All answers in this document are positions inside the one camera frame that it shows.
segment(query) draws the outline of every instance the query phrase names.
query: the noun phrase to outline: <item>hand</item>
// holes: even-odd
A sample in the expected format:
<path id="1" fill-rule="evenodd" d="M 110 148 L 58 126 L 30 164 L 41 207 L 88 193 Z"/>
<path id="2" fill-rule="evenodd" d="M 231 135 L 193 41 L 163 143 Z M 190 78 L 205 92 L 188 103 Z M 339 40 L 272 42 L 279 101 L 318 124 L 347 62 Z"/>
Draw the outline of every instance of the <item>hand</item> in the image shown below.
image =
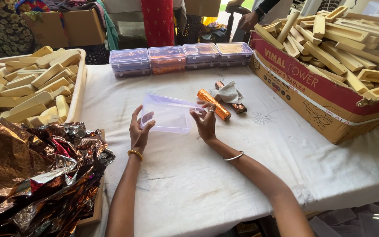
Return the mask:
<path id="1" fill-rule="evenodd" d="M 149 131 L 152 127 L 155 126 L 156 121 L 150 121 L 146 124 L 144 129 L 141 129 L 140 123 L 141 118 L 137 121 L 138 114 L 140 113 L 143 105 L 140 105 L 133 113 L 131 124 L 130 124 L 130 135 L 131 135 L 131 149 L 138 151 L 140 154 L 143 154 L 144 148 L 147 145 L 147 139 L 149 137 Z M 152 119 L 155 112 L 150 112 L 143 116 L 143 121 Z"/>
<path id="2" fill-rule="evenodd" d="M 245 14 L 239 20 L 239 26 L 241 30 L 245 30 L 245 32 L 249 32 L 250 30 L 254 30 L 255 24 L 258 23 L 258 14 L 253 11 L 248 14 Z"/>
<path id="3" fill-rule="evenodd" d="M 202 105 L 202 107 L 207 108 L 207 110 L 216 110 L 216 105 L 207 101 L 197 101 L 197 104 Z M 200 137 L 204 140 L 205 143 L 209 144 L 210 142 L 217 139 L 215 130 L 215 112 L 207 112 L 203 110 L 202 114 L 199 115 L 195 111 L 191 110 L 189 113 L 197 123 L 198 134 L 200 134 Z"/>
<path id="4" fill-rule="evenodd" d="M 232 0 L 232 1 L 229 1 L 226 5 L 226 11 L 229 9 L 229 7 L 231 6 L 240 6 L 242 5 L 243 3 L 243 0 Z"/>

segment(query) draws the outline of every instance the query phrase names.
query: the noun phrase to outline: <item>teal fabric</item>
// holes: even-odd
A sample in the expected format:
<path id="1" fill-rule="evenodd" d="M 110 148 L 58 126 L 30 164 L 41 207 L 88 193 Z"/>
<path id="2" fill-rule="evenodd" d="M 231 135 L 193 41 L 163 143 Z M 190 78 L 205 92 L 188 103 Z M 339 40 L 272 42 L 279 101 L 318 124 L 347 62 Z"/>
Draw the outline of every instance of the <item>teal fabric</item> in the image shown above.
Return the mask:
<path id="1" fill-rule="evenodd" d="M 115 25 L 113 24 L 112 20 L 108 16 L 108 13 L 106 12 L 105 4 L 101 0 L 96 0 L 98 4 L 100 4 L 103 7 L 103 10 L 105 11 L 105 23 L 106 23 L 106 35 L 108 36 L 108 47 L 109 50 L 118 50 L 118 33 L 116 32 Z"/>

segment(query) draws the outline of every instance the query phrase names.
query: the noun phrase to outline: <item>silver bangle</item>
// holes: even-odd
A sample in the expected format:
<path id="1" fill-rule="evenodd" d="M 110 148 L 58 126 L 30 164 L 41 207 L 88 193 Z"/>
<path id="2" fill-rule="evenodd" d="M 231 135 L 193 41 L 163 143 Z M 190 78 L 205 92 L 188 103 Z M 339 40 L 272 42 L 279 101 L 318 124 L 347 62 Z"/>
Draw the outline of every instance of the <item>silver bangle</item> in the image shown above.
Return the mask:
<path id="1" fill-rule="evenodd" d="M 238 156 L 235 156 L 235 157 L 230 158 L 230 159 L 225 159 L 225 158 L 223 158 L 223 159 L 224 159 L 225 161 L 231 161 L 231 160 L 234 160 L 234 159 L 236 159 L 236 158 L 239 158 L 239 157 L 241 157 L 241 156 L 243 155 L 243 151 L 239 151 L 239 152 L 241 152 L 241 154 L 238 155 Z"/>

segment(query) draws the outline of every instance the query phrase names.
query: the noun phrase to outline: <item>red cardboard box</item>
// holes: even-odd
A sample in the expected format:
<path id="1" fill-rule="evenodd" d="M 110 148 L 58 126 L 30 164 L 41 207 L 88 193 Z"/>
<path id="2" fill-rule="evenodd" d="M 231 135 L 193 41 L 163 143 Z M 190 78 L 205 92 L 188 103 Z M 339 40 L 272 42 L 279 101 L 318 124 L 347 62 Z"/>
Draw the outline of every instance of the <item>red cardboard box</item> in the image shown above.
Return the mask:
<path id="1" fill-rule="evenodd" d="M 251 70 L 330 142 L 337 144 L 379 126 L 379 100 L 317 75 L 251 33 Z"/>

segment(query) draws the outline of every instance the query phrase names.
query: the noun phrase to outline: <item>gold bangle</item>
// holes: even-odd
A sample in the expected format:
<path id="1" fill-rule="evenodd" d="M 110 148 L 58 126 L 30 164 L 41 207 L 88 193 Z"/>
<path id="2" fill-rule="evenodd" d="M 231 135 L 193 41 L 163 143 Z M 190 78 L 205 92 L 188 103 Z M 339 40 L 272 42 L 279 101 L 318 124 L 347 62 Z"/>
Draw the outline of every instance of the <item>gold bangle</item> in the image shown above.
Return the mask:
<path id="1" fill-rule="evenodd" d="M 141 153 L 139 153 L 138 151 L 129 150 L 129 151 L 128 151 L 128 155 L 130 155 L 131 153 L 134 153 L 134 154 L 139 155 L 140 158 L 141 158 L 141 162 L 143 162 L 144 158 L 143 158 L 143 155 L 142 155 Z"/>

